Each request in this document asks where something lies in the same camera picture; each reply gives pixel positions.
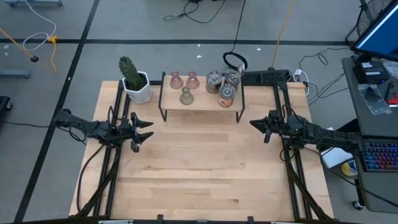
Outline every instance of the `tin can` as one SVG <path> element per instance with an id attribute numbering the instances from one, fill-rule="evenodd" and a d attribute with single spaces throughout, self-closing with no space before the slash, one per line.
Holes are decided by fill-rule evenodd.
<path id="1" fill-rule="evenodd" d="M 230 70 L 225 74 L 225 83 L 231 84 L 235 87 L 235 90 L 238 90 L 239 84 L 241 83 L 241 76 L 238 72 Z"/>
<path id="2" fill-rule="evenodd" d="M 230 107 L 233 104 L 236 89 L 231 84 L 224 84 L 220 88 L 220 97 L 218 98 L 218 104 L 223 107 Z"/>
<path id="3" fill-rule="evenodd" d="M 216 94 L 218 93 L 221 82 L 223 81 L 223 76 L 217 70 L 209 72 L 206 76 L 206 90 L 208 93 Z"/>

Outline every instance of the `yellow cable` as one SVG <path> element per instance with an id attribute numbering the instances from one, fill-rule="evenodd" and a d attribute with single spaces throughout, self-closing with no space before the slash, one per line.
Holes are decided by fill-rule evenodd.
<path id="1" fill-rule="evenodd" d="M 54 56 L 57 51 L 57 44 L 56 44 L 57 39 L 58 39 L 58 37 L 56 35 L 47 39 L 49 42 L 52 42 L 54 44 L 54 51 L 52 52 L 52 55 L 51 55 L 51 64 L 52 64 L 55 72 L 57 72 L 57 68 L 55 67 L 55 64 L 54 64 Z"/>
<path id="2" fill-rule="evenodd" d="M 0 28 L 0 32 L 3 33 L 8 39 L 10 39 L 10 40 L 12 41 L 12 43 L 14 43 L 15 45 L 17 45 L 17 46 L 18 46 L 25 54 L 27 54 L 30 58 L 34 58 L 34 56 L 33 56 L 31 53 L 29 53 L 29 52 L 26 51 L 23 47 L 21 47 L 11 36 L 8 35 L 8 34 L 6 33 L 6 31 L 4 31 L 2 28 Z M 47 66 L 41 64 L 40 61 L 38 61 L 38 63 L 39 63 L 39 65 L 40 65 L 42 68 L 48 70 L 48 71 L 51 72 L 51 73 L 54 73 L 52 69 L 49 69 Z"/>
<path id="3" fill-rule="evenodd" d="M 12 37 L 10 37 L 6 31 L 4 31 L 2 28 L 0 28 L 0 32 L 2 32 L 8 39 L 10 39 L 15 45 L 17 45 L 25 54 L 27 54 L 30 58 L 33 58 L 33 55 L 29 52 L 27 52 L 25 49 L 23 49 Z"/>
<path id="4" fill-rule="evenodd" d="M 287 21 L 289 20 L 289 16 L 290 16 L 291 13 L 292 13 L 293 6 L 294 6 L 294 2 L 295 2 L 295 0 L 292 0 L 292 1 L 290 2 L 289 11 L 287 12 L 287 14 L 286 14 L 286 16 L 285 16 L 284 24 L 283 24 L 283 26 L 282 26 L 282 28 L 281 28 L 281 30 L 280 30 L 280 32 L 279 32 L 279 37 L 278 37 L 278 41 L 276 42 L 275 53 L 274 53 L 274 59 L 272 59 L 271 68 L 274 67 L 274 62 L 275 62 L 275 60 L 276 60 L 276 55 L 277 55 L 277 52 L 278 52 L 278 46 L 279 46 L 280 38 L 282 37 L 282 33 L 284 32 L 286 23 L 287 23 Z"/>

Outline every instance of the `fan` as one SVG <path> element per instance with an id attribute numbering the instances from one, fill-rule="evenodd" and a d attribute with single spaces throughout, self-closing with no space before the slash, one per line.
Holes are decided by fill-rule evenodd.
<path id="1" fill-rule="evenodd" d="M 366 31 L 366 29 L 372 24 L 372 22 L 383 13 L 385 8 L 394 0 L 370 0 L 366 2 L 361 1 L 361 10 L 359 12 L 358 19 L 353 29 L 348 33 L 345 40 L 348 45 L 351 45 L 348 41 L 348 37 L 356 30 L 358 38 Z"/>

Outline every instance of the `cactus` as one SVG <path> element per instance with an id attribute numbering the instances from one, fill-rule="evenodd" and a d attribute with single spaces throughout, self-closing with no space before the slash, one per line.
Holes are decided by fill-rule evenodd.
<path id="1" fill-rule="evenodd" d="M 119 60 L 119 68 L 128 82 L 130 90 L 138 91 L 144 87 L 143 78 L 138 74 L 136 67 L 129 57 L 122 56 Z"/>

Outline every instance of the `computer monitor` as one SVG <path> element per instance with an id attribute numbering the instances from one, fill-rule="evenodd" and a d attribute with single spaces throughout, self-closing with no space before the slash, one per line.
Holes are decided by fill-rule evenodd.
<path id="1" fill-rule="evenodd" d="M 393 0 L 356 41 L 352 51 L 398 62 L 398 1 Z"/>

